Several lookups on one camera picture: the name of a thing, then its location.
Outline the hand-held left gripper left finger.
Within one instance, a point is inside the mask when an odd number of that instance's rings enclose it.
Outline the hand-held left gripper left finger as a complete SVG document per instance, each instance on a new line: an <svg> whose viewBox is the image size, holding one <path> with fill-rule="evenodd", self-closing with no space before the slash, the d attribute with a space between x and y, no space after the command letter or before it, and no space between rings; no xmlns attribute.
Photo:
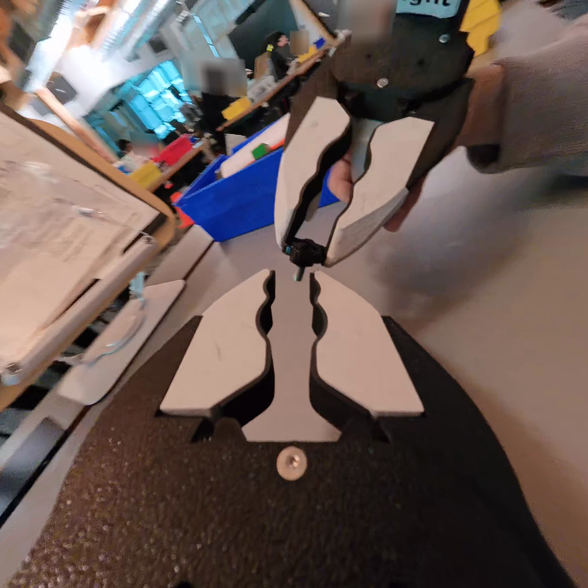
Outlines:
<svg viewBox="0 0 588 588"><path fill-rule="evenodd" d="M275 272L262 269L207 308L159 405L161 413L217 417L261 381L271 360L262 312L274 296Z"/></svg>

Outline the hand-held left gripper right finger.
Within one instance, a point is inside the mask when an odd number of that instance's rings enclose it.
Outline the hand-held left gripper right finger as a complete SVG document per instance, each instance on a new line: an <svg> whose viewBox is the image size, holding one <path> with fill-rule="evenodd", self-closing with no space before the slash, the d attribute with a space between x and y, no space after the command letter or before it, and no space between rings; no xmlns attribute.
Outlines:
<svg viewBox="0 0 588 588"><path fill-rule="evenodd" d="M423 402L378 311L323 271L311 275L311 301L319 384L374 418L422 415Z"/></svg>

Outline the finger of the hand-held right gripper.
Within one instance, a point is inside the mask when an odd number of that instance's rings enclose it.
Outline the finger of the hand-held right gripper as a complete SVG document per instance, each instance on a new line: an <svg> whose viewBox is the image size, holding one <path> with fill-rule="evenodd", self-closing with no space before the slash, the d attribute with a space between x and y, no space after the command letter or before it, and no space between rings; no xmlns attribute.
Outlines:
<svg viewBox="0 0 588 588"><path fill-rule="evenodd" d="M378 126L368 145L370 163L353 184L336 218L324 266L331 268L364 246L401 208L408 182L435 123L406 117Z"/></svg>
<svg viewBox="0 0 588 588"><path fill-rule="evenodd" d="M275 237L285 251L317 210L330 166L349 146L351 120L336 99L317 97L283 149L275 191Z"/></svg>

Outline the blue plastic bin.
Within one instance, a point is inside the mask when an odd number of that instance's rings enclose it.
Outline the blue plastic bin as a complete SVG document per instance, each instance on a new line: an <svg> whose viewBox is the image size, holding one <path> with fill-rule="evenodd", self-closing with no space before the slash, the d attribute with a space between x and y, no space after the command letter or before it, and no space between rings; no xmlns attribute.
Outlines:
<svg viewBox="0 0 588 588"><path fill-rule="evenodd" d="M280 148L225 179L217 178L217 172L229 156L218 156L183 192L175 208L217 242L273 224L282 154Z"/></svg>

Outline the black knob screw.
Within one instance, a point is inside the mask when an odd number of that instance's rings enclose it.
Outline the black knob screw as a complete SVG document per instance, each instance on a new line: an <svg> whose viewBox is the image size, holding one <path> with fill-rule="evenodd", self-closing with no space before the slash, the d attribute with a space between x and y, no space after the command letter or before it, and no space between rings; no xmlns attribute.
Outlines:
<svg viewBox="0 0 588 588"><path fill-rule="evenodd" d="M306 268L316 264L323 265L326 260L325 246L316 243L312 239L293 238L290 244L283 245L282 252L296 266L293 274L295 282L302 281Z"/></svg>

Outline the person's right forearm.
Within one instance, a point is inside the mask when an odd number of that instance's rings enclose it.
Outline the person's right forearm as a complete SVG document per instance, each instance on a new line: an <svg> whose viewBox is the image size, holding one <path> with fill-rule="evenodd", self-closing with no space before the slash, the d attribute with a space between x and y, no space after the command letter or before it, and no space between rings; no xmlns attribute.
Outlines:
<svg viewBox="0 0 588 588"><path fill-rule="evenodd" d="M474 74L459 144L481 173L550 166L587 177L587 15L553 43Z"/></svg>

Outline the grey desk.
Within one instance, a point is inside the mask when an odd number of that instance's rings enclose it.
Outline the grey desk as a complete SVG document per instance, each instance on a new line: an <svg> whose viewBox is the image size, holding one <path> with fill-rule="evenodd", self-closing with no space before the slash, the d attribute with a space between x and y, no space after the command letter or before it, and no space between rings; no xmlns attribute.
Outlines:
<svg viewBox="0 0 588 588"><path fill-rule="evenodd" d="M309 278L294 283L269 226L209 244L187 232L148 283L185 288L118 386L90 408L1 528L1 587L54 506L80 445L126 381L196 315L261 269L276 272L276 392L250 440L326 442L311 408ZM587 587L587 182L542 170L482 175L454 152L396 233L327 271L390 316L455 378L500 439L533 516Z"/></svg>

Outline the white tube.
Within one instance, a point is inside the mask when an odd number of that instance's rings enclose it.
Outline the white tube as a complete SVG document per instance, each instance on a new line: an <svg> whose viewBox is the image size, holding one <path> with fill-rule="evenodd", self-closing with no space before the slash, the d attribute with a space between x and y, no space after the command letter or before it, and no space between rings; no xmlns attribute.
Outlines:
<svg viewBox="0 0 588 588"><path fill-rule="evenodd" d="M252 158L251 151L256 145L260 143L272 145L283 138L285 139L289 120L290 114L285 114L277 121L260 130L258 133L247 138L242 143L239 143L239 145L233 150L231 156L221 163L217 172L217 178L228 178L255 163L256 161Z"/></svg>

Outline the small yellow bin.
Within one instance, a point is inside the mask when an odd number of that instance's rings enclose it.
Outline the small yellow bin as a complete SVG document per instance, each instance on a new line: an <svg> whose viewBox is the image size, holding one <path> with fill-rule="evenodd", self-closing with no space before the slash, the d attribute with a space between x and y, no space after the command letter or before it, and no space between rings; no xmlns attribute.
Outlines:
<svg viewBox="0 0 588 588"><path fill-rule="evenodd" d="M151 160L138 167L134 172L128 174L130 180L133 180L145 189L151 190L151 187L158 183L162 177L162 172L158 165Z"/></svg>
<svg viewBox="0 0 588 588"><path fill-rule="evenodd" d="M247 114L251 106L252 103L248 97L243 96L230 103L230 105L222 111L222 116L226 122L233 121L234 119L239 118L242 114Z"/></svg>

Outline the wooden document stand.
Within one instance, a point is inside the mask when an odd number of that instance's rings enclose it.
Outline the wooden document stand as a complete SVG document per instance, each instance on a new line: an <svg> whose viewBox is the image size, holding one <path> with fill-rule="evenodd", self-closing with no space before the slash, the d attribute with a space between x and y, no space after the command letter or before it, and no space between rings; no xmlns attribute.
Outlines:
<svg viewBox="0 0 588 588"><path fill-rule="evenodd" d="M21 361L1 367L1 409L16 401L57 360L73 367L57 393L89 406L111 390L184 287L181 279L143 284L146 265L173 237L175 217L157 196L62 129L26 119L4 105L1 113L39 129L42 137L69 156L158 211L156 219L106 267L105 276L94 280L42 332Z"/></svg>

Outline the red plastic bin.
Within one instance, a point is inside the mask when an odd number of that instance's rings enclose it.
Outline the red plastic bin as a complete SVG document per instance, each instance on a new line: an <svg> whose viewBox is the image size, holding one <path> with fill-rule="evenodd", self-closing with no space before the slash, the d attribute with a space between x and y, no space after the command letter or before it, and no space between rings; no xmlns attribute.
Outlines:
<svg viewBox="0 0 588 588"><path fill-rule="evenodd" d="M192 136L183 134L165 146L158 155L151 157L155 164L165 166L175 165L193 147Z"/></svg>

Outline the printed instruction sheets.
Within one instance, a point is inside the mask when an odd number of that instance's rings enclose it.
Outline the printed instruction sheets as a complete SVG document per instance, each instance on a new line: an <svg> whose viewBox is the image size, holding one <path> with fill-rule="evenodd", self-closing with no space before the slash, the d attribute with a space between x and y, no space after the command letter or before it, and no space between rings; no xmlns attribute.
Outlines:
<svg viewBox="0 0 588 588"><path fill-rule="evenodd" d="M1 113L1 367L21 361L157 215Z"/></svg>

